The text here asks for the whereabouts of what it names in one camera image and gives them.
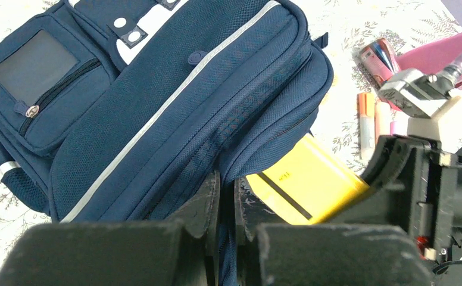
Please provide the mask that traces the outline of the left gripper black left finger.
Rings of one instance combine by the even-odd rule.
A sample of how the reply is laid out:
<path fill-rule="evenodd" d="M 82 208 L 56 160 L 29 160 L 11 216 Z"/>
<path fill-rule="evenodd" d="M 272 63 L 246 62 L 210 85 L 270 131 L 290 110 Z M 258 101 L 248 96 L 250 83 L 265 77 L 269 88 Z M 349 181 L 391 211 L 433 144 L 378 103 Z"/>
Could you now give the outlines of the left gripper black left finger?
<path fill-rule="evenodd" d="M 220 175 L 165 220 L 30 228 L 0 285 L 217 285 Z"/>

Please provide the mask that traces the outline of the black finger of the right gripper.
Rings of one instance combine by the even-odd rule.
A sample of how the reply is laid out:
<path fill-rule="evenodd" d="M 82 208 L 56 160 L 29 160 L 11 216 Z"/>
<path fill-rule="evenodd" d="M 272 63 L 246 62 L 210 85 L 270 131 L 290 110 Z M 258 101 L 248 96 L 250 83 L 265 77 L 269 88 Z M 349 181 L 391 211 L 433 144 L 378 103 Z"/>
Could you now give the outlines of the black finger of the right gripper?
<path fill-rule="evenodd" d="M 416 138 L 381 136 L 378 150 L 361 175 L 369 188 L 332 215 L 328 222 L 394 225 L 415 231 L 416 167 Z"/>

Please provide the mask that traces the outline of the yellow book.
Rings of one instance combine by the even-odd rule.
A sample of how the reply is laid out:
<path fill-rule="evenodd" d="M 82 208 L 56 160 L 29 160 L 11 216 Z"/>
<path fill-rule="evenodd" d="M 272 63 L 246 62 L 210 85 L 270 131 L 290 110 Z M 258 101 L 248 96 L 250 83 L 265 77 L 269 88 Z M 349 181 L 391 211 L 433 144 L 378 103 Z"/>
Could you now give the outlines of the yellow book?
<path fill-rule="evenodd" d="M 291 225 L 325 222 L 369 188 L 310 134 L 246 180 L 252 193 Z"/>

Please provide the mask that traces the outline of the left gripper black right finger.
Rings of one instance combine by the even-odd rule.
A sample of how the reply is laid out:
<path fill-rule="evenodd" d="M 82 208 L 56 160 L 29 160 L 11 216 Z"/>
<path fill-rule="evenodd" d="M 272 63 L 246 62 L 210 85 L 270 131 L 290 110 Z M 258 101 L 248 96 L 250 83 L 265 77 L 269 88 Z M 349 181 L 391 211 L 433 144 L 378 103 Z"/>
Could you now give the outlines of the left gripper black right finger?
<path fill-rule="evenodd" d="M 285 223 L 234 183 L 240 285 L 430 285 L 432 274 L 396 226 Z"/>

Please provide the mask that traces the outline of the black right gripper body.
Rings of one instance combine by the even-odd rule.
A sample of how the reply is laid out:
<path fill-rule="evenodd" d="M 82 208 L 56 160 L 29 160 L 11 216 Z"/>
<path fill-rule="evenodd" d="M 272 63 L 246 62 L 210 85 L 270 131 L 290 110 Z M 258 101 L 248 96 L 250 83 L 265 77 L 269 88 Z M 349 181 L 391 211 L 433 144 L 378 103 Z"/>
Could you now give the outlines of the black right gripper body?
<path fill-rule="evenodd" d="M 400 137 L 405 164 L 399 175 L 411 198 L 404 229 L 420 254 L 431 261 L 447 261 L 454 221 L 454 193 L 458 157 L 441 143 L 420 137 Z"/>

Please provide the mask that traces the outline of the navy blue student backpack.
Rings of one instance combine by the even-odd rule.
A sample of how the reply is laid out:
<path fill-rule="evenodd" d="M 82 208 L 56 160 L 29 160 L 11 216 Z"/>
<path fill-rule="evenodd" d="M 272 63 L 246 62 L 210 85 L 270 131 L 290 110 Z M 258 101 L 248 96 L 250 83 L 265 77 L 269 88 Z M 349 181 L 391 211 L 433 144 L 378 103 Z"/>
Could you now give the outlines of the navy blue student backpack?
<path fill-rule="evenodd" d="M 59 1 L 0 42 L 0 180 L 55 223 L 165 219 L 308 132 L 327 40 L 290 1 Z"/>

